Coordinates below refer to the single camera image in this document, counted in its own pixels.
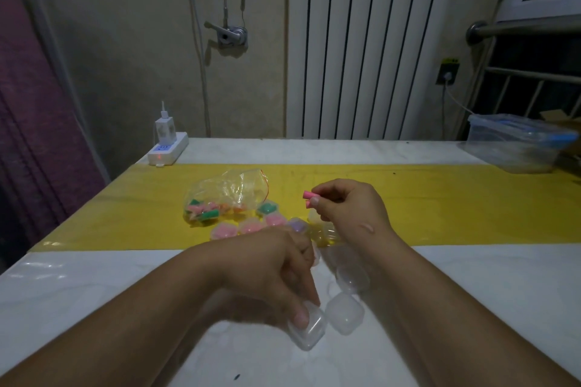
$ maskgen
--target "yellow mat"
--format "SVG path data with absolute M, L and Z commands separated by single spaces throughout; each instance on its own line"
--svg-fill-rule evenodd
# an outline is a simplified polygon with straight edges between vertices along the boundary
M 400 236 L 411 245 L 579 242 L 581 181 L 509 174 L 485 165 L 131 166 L 32 251 L 183 249 L 212 227 L 182 219 L 188 187 L 230 169 L 260 167 L 269 198 L 287 217 L 306 217 L 303 190 L 337 177 L 375 186 Z

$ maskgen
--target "clear plastic bag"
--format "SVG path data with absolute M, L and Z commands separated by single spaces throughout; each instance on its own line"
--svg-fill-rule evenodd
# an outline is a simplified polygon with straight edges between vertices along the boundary
M 229 170 L 190 187 L 184 198 L 184 218 L 204 222 L 227 214 L 256 210 L 268 196 L 262 170 Z

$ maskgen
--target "purple curtain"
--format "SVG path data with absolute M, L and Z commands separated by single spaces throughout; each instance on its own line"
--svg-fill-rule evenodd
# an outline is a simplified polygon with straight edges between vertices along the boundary
M 0 187 L 28 245 L 104 186 L 24 5 L 0 0 Z

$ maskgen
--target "wall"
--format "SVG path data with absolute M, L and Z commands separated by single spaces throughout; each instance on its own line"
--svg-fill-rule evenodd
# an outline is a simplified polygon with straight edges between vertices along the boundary
M 456 57 L 460 59 L 460 70 L 450 87 L 453 95 L 463 104 L 468 103 L 468 88 L 474 74 L 483 46 L 470 49 L 466 45 L 464 34 L 467 28 L 478 20 L 492 22 L 498 0 L 451 0 L 446 20 L 440 37 L 440 43 L 429 74 L 430 82 L 426 97 L 419 114 L 415 139 L 441 139 L 441 86 L 435 85 L 436 76 L 442 59 Z M 445 139 L 455 140 L 455 129 L 462 117 L 461 109 L 450 98 L 446 98 Z
M 41 2 L 88 134 L 112 177 L 152 146 L 161 100 L 178 131 L 205 135 L 188 0 Z M 201 24 L 222 23 L 222 0 L 197 2 Z M 230 24 L 242 24 L 240 0 L 228 4 Z M 241 55 L 216 49 L 215 32 L 202 26 L 213 136 L 281 137 L 285 0 L 246 0 L 245 19 L 249 48 Z

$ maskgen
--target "white power strip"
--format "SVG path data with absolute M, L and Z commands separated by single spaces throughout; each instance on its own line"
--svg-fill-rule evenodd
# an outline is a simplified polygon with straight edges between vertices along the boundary
M 147 153 L 149 165 L 172 165 L 177 161 L 181 152 L 188 146 L 188 134 L 185 132 L 176 132 L 176 141 L 171 145 L 156 144 L 153 149 Z

